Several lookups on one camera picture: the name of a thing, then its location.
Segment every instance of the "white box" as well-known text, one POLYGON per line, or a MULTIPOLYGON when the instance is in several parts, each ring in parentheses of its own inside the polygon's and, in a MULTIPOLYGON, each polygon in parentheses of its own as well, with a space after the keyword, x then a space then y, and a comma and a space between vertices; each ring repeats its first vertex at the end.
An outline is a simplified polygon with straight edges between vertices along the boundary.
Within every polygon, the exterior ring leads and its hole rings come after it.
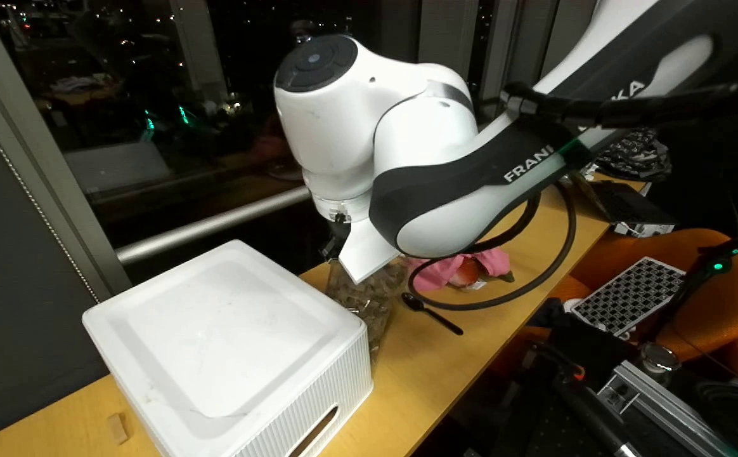
POLYGON ((371 393, 366 325, 242 241, 84 325, 162 454, 319 454, 371 393))

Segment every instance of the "electronic device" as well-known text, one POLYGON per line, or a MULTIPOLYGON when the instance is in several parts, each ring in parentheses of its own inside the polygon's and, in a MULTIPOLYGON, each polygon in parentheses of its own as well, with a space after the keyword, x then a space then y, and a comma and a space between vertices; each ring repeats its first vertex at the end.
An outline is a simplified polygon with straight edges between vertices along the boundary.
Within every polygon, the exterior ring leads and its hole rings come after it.
POLYGON ((275 96, 318 212, 349 223, 339 261, 361 281, 398 254, 465 252, 592 162, 612 128, 738 109, 738 83, 688 96, 735 54, 738 3, 602 0, 576 48, 533 90, 504 94, 508 113, 483 129, 456 75, 380 58, 348 35, 291 50, 275 96))
POLYGON ((371 393, 366 325, 244 241, 84 312, 162 454, 319 454, 371 393))

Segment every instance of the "pink cloth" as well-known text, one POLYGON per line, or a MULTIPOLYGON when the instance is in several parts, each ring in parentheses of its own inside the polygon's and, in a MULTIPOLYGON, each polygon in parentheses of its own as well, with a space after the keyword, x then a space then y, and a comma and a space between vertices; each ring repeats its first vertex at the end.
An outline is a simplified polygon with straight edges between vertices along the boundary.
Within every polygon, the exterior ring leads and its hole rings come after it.
POLYGON ((466 260, 475 260, 477 265, 483 265, 488 276, 504 276, 512 273, 512 260, 508 252, 502 250, 488 250, 488 252, 477 252, 477 254, 456 254, 456 257, 446 257, 432 268, 427 268, 415 279, 415 290, 422 292, 432 292, 432 290, 441 290, 448 285, 448 279, 462 269, 462 265, 466 260))

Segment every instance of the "wooden table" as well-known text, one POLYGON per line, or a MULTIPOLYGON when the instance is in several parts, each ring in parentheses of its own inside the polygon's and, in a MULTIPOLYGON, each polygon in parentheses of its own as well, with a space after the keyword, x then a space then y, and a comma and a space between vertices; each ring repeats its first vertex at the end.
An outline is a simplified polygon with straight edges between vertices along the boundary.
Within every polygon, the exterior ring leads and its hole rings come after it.
MULTIPOLYGON (((483 312, 443 312, 465 327, 452 335, 432 317, 398 307, 375 361, 375 386, 325 454, 408 454, 462 400, 471 380, 512 340, 524 321, 543 306, 555 281, 593 247, 607 223, 579 213, 579 236, 565 265, 529 295, 512 306, 483 312)), ((508 252, 516 285, 490 285, 480 292, 441 292, 439 301, 469 303, 494 298, 540 275, 565 236, 565 209, 555 190, 543 194, 543 207, 524 233, 508 252)), ((315 288, 325 285, 325 268, 305 275, 315 288)), ((147 457, 150 436, 130 411, 114 378, 56 401, 53 407, 0 431, 0 457, 147 457)))

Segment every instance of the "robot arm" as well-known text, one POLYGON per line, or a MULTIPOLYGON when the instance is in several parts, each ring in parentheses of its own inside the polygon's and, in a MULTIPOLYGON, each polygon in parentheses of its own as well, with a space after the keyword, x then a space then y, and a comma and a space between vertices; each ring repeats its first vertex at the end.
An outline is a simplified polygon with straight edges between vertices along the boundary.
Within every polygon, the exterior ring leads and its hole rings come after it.
MULTIPOLYGON (((533 90, 593 102, 664 96, 727 63, 735 26, 738 3, 604 0, 533 90)), ((477 132, 456 75, 380 58, 346 35, 287 56, 276 106, 318 212, 353 227, 339 261, 354 281, 398 252, 439 260, 471 247, 614 135, 517 114, 477 132)))

